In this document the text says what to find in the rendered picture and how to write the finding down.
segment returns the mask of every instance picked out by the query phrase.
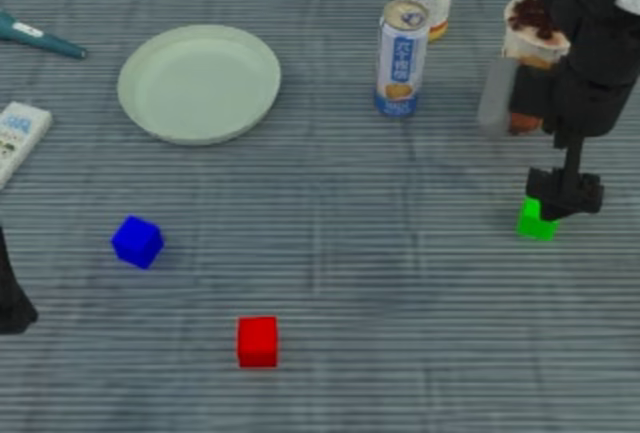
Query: cup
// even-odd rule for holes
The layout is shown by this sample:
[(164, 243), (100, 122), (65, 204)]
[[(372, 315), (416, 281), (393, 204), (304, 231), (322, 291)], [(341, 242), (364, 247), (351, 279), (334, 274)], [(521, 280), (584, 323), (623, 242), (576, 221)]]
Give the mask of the cup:
[[(507, 31), (502, 56), (515, 58), (523, 65), (549, 70), (569, 53), (571, 43), (559, 31), (551, 31), (547, 35), (550, 36), (549, 39), (542, 39), (538, 35), (540, 28), (521, 24), (521, 27), (516, 29), (511, 20), (517, 16), (515, 7), (522, 1), (524, 0), (512, 0), (504, 10)], [(511, 112), (509, 132), (512, 135), (532, 133), (541, 126), (542, 120), (538, 118), (516, 111)]]

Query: plate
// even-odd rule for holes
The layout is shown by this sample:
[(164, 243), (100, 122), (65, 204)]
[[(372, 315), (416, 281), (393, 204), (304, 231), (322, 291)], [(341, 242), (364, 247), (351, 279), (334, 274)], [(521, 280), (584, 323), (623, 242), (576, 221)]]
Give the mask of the plate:
[(118, 99), (140, 128), (187, 146), (223, 143), (248, 132), (278, 96), (273, 51), (246, 31), (215, 25), (152, 38), (125, 63)]

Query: remote control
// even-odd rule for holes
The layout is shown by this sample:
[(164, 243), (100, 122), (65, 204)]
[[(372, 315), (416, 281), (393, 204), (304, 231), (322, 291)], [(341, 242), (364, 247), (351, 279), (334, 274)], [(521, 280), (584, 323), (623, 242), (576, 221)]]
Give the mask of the remote control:
[(13, 102), (0, 114), (0, 190), (51, 126), (51, 113)]

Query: table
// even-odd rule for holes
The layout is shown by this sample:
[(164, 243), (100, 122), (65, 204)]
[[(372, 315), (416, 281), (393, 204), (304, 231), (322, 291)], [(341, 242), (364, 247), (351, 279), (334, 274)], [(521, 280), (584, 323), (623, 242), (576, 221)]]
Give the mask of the table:
[[(518, 238), (528, 168), (562, 154), (476, 129), (506, 1), (457, 1), (421, 111), (397, 123), (371, 106), (385, 0), (3, 0), (90, 58), (0, 45), (2, 103), (55, 115), (0, 193), (41, 314), (0, 339), (0, 431), (637, 431), (640, 98), (586, 149), (602, 214)], [(281, 96), (224, 147), (155, 141), (121, 111), (119, 69), (211, 22), (270, 44)], [(131, 213), (166, 236), (149, 272), (111, 251)], [(279, 317), (276, 371), (236, 366), (253, 314)]]

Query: can label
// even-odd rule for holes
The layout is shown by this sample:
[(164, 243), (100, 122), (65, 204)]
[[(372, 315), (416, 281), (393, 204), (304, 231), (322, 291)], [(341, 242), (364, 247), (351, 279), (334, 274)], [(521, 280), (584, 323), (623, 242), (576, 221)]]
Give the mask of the can label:
[(401, 31), (383, 19), (376, 107), (392, 118), (415, 113), (424, 77), (429, 28)]

